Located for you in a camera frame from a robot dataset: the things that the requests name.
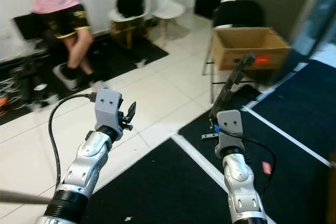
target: white tile floor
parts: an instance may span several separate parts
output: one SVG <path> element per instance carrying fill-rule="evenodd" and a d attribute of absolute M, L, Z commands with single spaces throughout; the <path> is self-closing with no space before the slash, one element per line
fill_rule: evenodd
<path fill-rule="evenodd" d="M 109 154 L 97 184 L 101 188 L 150 150 L 210 107 L 209 76 L 201 76 L 211 22 L 186 13 L 178 21 L 188 34 L 179 38 L 169 26 L 169 56 L 107 82 L 122 93 L 122 110 L 137 101 L 134 130 L 126 132 Z M 65 103 L 54 119 L 62 174 L 77 147 L 94 128 L 94 104 L 86 99 Z M 0 126 L 0 189 L 51 196 L 56 168 L 47 120 L 52 108 L 34 112 Z M 0 223 L 31 224 L 45 206 L 0 204 Z"/>

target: silver robot arm segment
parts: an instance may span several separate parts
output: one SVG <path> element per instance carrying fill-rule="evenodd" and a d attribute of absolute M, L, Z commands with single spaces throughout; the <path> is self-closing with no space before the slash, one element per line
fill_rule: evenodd
<path fill-rule="evenodd" d="M 217 119 L 221 129 L 237 135 L 243 134 L 239 111 L 219 112 Z M 253 171 L 245 163 L 244 146 L 241 139 L 219 132 L 219 142 L 215 147 L 215 153 L 223 160 L 232 223 L 267 224 L 267 216 L 261 199 L 254 189 Z"/>
<path fill-rule="evenodd" d="M 132 130 L 129 125 L 135 114 L 136 103 L 128 115 L 119 108 L 122 96 L 118 92 L 102 89 L 96 97 L 96 131 L 90 131 L 77 156 L 68 168 L 60 185 L 36 224 L 77 224 L 86 211 L 89 199 L 99 178 L 100 170 L 108 160 L 112 144 L 123 136 L 123 130 Z"/>

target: cable connector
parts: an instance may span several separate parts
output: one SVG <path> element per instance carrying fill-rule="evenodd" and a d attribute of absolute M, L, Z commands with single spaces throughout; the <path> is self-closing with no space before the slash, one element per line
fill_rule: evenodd
<path fill-rule="evenodd" d="M 218 124 L 215 124 L 215 128 L 214 128 L 214 130 L 215 130 L 216 133 L 221 132 L 221 128 L 219 127 Z"/>
<path fill-rule="evenodd" d="M 85 97 L 88 98 L 90 102 L 96 102 L 97 93 L 92 92 L 91 94 L 86 94 Z"/>

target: yellow trim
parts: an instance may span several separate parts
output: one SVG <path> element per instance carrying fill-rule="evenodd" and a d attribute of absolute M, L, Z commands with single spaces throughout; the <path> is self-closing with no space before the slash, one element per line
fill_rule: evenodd
<path fill-rule="evenodd" d="M 74 35 L 75 33 L 76 33 L 76 32 L 74 31 L 74 32 L 71 33 L 71 34 L 66 34 L 66 35 L 56 36 L 56 38 L 58 38 L 58 39 L 68 38 L 68 37 L 70 37 L 71 35 Z"/>
<path fill-rule="evenodd" d="M 91 29 L 91 26 L 82 26 L 82 27 L 77 27 L 75 30 L 82 30 L 82 29 Z"/>

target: black cable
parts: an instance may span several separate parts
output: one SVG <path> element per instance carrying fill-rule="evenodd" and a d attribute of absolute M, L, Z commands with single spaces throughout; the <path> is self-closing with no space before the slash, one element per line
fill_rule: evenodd
<path fill-rule="evenodd" d="M 261 142 L 258 142 L 258 141 L 256 141 L 256 140 L 250 139 L 250 138 L 248 138 L 248 137 L 239 136 L 239 135 L 236 135 L 236 134 L 227 132 L 227 131 L 225 131 L 225 130 L 223 130 L 223 129 L 221 129 L 221 128 L 219 128 L 219 130 L 220 130 L 221 132 L 223 132 L 224 134 L 226 134 L 226 135 L 229 135 L 229 136 L 232 136 L 232 137 L 235 137 L 235 138 L 239 138 L 239 139 L 241 139 L 241 140 L 243 140 L 243 141 L 246 141 L 246 142 L 251 142 L 251 143 L 253 143 L 253 144 L 256 144 L 256 145 L 258 145 L 258 146 L 260 146 L 260 147 L 266 149 L 266 150 L 272 155 L 272 157 L 273 157 L 273 168 L 272 168 L 271 173 L 270 173 L 270 175 L 268 176 L 268 180 L 266 181 L 266 183 L 265 183 L 265 185 L 264 185 L 264 188 L 263 188 L 263 190 L 262 190 L 262 192 L 261 192 L 261 196 L 260 196 L 260 197 L 261 197 L 261 199 L 263 199 L 263 197 L 264 197 L 264 195 L 265 195 L 265 192 L 266 192 L 266 190 L 267 190 L 267 188 L 268 188 L 268 185 L 269 185 L 269 183 L 271 182 L 271 180 L 272 180 L 272 178 L 273 178 L 273 176 L 274 176 L 274 172 L 275 172 L 275 170 L 276 170 L 276 168 L 277 168 L 277 156 L 275 155 L 275 153 L 274 153 L 274 152 L 273 152 L 267 145 L 262 144 Z"/>
<path fill-rule="evenodd" d="M 48 131 L 49 131 L 49 137 L 50 137 L 51 145 L 53 146 L 54 156 L 55 156 L 55 161 L 56 161 L 56 188 L 58 187 L 58 185 L 59 185 L 59 183 L 61 181 L 61 164 L 59 162 L 59 155 L 58 155 L 57 145 L 56 145 L 56 142 L 55 142 L 55 139 L 54 139 L 54 135 L 53 135 L 53 128 L 51 127 L 52 124 L 53 124 L 52 120 L 54 118 L 54 114 L 57 111 L 57 109 L 63 103 L 65 103 L 66 101 L 69 101 L 71 99 L 78 98 L 78 97 L 85 97 L 85 98 L 90 98 L 91 99 L 90 95 L 91 94 L 75 94 L 75 95 L 72 95 L 70 97 L 67 97 L 67 98 L 61 100 L 58 103 L 58 105 L 53 109 L 53 111 L 51 112 L 51 114 L 50 114 L 49 121 L 48 121 Z"/>

